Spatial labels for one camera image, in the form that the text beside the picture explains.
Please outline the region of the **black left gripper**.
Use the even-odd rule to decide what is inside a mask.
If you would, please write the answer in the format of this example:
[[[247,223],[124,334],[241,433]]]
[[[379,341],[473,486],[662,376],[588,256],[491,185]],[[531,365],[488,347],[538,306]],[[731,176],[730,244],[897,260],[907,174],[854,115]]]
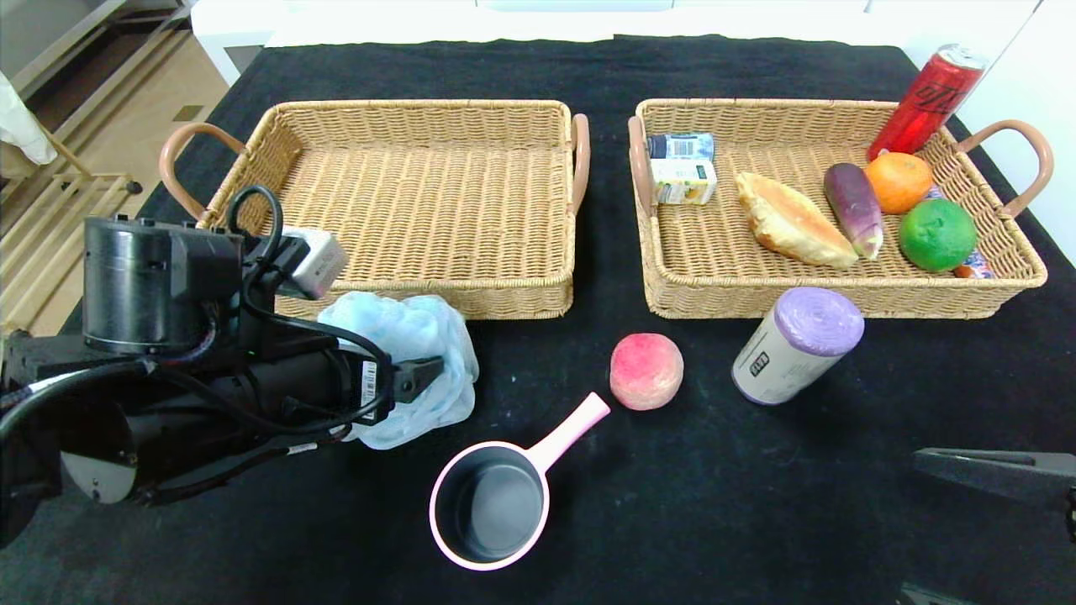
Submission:
[[[393,364],[393,402],[414,402],[443,371],[441,356]],[[353,350],[328,348],[254,361],[245,381],[253,409],[283,426],[370,424],[386,414],[381,365]]]

